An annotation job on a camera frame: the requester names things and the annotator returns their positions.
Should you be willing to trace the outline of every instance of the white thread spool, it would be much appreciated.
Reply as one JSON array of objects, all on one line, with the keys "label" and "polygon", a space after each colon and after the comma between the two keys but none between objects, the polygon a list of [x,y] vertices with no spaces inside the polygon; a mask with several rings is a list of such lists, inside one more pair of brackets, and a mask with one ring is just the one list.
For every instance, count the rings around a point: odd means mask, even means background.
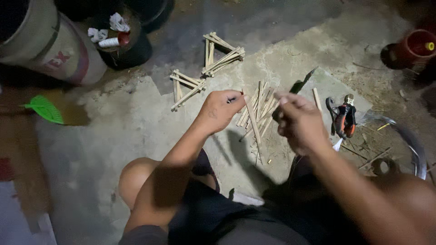
[{"label": "white thread spool", "polygon": [[108,39],[105,39],[103,41],[100,41],[99,46],[102,48],[117,47],[117,46],[119,46],[118,38],[113,37],[113,38],[108,38]]}]

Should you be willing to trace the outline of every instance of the yellow spool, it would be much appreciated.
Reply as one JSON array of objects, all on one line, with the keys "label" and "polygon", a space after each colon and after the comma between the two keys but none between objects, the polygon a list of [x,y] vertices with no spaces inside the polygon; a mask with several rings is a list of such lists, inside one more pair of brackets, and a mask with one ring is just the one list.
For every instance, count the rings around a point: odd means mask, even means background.
[{"label": "yellow spool", "polygon": [[425,47],[429,51],[433,51],[435,49],[435,44],[433,42],[429,42],[425,44]]}]

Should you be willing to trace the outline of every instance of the bucket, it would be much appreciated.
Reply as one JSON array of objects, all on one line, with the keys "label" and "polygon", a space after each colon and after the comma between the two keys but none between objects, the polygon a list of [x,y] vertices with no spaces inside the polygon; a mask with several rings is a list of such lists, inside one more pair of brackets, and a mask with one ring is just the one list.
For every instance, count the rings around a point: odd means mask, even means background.
[{"label": "bucket", "polygon": [[23,22],[0,44],[0,62],[75,85],[98,82],[107,66],[89,38],[52,0],[30,0]]},{"label": "bucket", "polygon": [[400,43],[387,45],[381,53],[385,65],[392,69],[419,71],[436,55],[436,36],[424,29],[414,30]]}]

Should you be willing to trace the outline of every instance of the green plastic fan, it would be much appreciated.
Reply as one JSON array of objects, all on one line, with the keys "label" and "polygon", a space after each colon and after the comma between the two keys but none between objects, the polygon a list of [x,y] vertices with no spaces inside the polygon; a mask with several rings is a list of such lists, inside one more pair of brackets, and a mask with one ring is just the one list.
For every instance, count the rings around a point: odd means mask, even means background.
[{"label": "green plastic fan", "polygon": [[38,115],[50,122],[64,124],[61,112],[50,100],[42,95],[33,97],[30,100],[30,103],[24,105],[24,107],[33,109],[36,113],[38,113]]}]

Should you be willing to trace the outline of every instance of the pile of bamboo sticks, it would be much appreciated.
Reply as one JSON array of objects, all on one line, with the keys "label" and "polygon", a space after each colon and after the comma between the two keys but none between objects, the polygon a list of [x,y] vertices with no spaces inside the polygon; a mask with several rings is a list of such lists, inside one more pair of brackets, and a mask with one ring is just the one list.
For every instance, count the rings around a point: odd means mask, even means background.
[{"label": "pile of bamboo sticks", "polygon": [[[176,110],[177,107],[184,105],[184,101],[187,100],[189,97],[191,97],[195,92],[206,89],[206,86],[204,85],[206,79],[190,78],[180,73],[179,69],[174,70],[173,74],[170,75],[170,78],[173,79],[174,103],[175,103],[171,107],[171,109]],[[183,95],[180,83],[183,83],[188,87],[192,87],[192,90],[186,95]]]},{"label": "pile of bamboo sticks", "polygon": [[[271,87],[266,90],[266,83],[260,81],[259,87],[236,123],[237,126],[246,128],[246,134],[239,141],[250,136],[253,132],[255,133],[258,156],[260,156],[262,164],[265,162],[264,155],[266,154],[265,150],[262,149],[262,137],[273,120],[273,112],[279,106],[278,101],[274,98],[274,91],[275,89]],[[249,107],[253,109],[252,114],[250,114]]]},{"label": "pile of bamboo sticks", "polygon": [[[216,35],[216,32],[211,32],[210,34],[203,35],[206,38],[206,58],[204,62],[204,68],[201,72],[208,77],[214,77],[215,73],[223,69],[226,65],[236,61],[244,60],[245,51],[241,47],[233,47]],[[224,57],[214,62],[214,51],[215,44],[222,46],[224,49],[228,49],[230,52]]]},{"label": "pile of bamboo sticks", "polygon": [[[235,60],[242,61],[244,59],[244,48],[234,48],[233,46],[219,38],[216,35],[216,32],[211,32],[210,34],[203,35],[203,37],[206,38],[206,59],[205,67],[203,68],[203,71],[201,73],[205,75],[205,77],[214,77],[214,74],[217,71],[223,69],[226,65],[232,63]],[[215,44],[218,44],[225,49],[230,50],[228,54],[226,54],[223,58],[216,62],[214,62]],[[173,73],[170,75],[170,78],[173,79],[174,105],[171,107],[171,110],[174,111],[177,111],[177,107],[184,106],[184,102],[197,91],[206,89],[206,78],[191,78],[180,73],[178,69],[173,71]],[[191,91],[186,95],[183,95],[180,83],[182,83],[186,87],[191,87]]]},{"label": "pile of bamboo sticks", "polygon": [[[259,82],[259,88],[257,88],[254,92],[254,96],[251,97],[251,104],[253,105],[256,114],[258,128],[260,129],[261,136],[263,137],[266,129],[269,127],[273,119],[273,112],[277,108],[278,102],[274,98],[275,89],[269,87],[267,90],[265,90],[266,83],[263,82]],[[251,119],[249,118],[248,110],[245,108],[241,118],[236,123],[237,126],[243,126],[246,128],[246,134],[239,141],[242,141],[244,138],[253,133],[253,128],[250,122]]]}]

